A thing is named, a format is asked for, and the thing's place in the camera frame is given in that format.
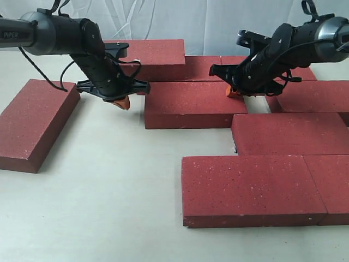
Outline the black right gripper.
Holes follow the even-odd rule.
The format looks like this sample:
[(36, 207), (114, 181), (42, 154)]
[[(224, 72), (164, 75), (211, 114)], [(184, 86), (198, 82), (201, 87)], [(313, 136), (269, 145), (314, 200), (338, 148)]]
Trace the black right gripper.
[(273, 58), (267, 54), (266, 49), (263, 49), (254, 55), (249, 55), (240, 64), (213, 64), (209, 76), (217, 76), (228, 83), (225, 95), (229, 98), (278, 96), (282, 94), (284, 86), (274, 81), (279, 73), (274, 74), (268, 70)]

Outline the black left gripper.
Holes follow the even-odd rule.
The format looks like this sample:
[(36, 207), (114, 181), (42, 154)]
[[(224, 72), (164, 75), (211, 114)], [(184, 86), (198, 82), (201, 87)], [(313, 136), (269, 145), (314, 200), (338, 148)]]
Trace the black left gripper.
[(137, 72), (128, 76), (119, 65), (117, 58), (106, 54), (103, 58), (90, 55), (76, 55), (75, 63), (87, 77), (87, 80), (76, 84), (78, 92), (86, 92), (105, 102), (113, 104), (122, 110), (130, 109), (128, 95), (150, 91), (147, 81), (136, 79)]

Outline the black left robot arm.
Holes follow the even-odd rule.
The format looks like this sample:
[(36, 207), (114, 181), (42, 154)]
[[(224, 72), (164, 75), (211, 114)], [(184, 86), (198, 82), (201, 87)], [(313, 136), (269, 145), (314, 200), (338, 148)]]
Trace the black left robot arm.
[(39, 8), (17, 20), (2, 17), (1, 47), (17, 47), (24, 56), (70, 56), (87, 77), (76, 84), (76, 90), (123, 110), (130, 108), (129, 95), (149, 93), (150, 84), (136, 78), (139, 69), (127, 75), (121, 68), (128, 43), (105, 43), (95, 22), (55, 15), (56, 10)]

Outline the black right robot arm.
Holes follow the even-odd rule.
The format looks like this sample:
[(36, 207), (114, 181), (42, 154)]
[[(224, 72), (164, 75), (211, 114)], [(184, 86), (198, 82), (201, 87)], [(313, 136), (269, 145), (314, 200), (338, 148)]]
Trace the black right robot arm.
[(214, 64), (209, 75), (228, 83), (231, 95), (278, 96), (286, 85), (276, 78), (285, 83), (301, 82), (292, 76), (293, 69), (348, 58), (348, 19), (324, 16), (298, 27), (283, 23), (272, 37), (241, 30), (237, 44), (248, 48), (249, 56), (240, 64)]

